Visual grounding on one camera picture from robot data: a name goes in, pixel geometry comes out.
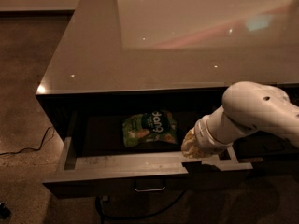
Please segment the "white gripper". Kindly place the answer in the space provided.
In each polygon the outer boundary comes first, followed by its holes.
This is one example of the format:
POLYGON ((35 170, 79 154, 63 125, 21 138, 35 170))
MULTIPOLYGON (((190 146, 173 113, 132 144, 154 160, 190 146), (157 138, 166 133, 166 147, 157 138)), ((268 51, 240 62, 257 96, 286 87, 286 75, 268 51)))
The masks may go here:
POLYGON ((211 155, 219 155, 232 143, 223 144, 217 141, 207 127, 209 115, 197 120, 194 129, 190 129, 185 135, 181 151, 184 157, 189 159, 209 158, 211 155))

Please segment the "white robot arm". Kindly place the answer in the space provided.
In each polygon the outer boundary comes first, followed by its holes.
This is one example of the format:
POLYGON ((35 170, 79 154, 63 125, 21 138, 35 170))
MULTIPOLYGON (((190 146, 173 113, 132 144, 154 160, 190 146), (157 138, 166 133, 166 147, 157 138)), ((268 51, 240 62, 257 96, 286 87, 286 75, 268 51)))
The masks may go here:
POLYGON ((237 82, 224 92, 221 106, 187 132, 181 152, 192 159, 219 155, 234 141, 258 131, 299 147, 299 107, 280 88, 237 82))

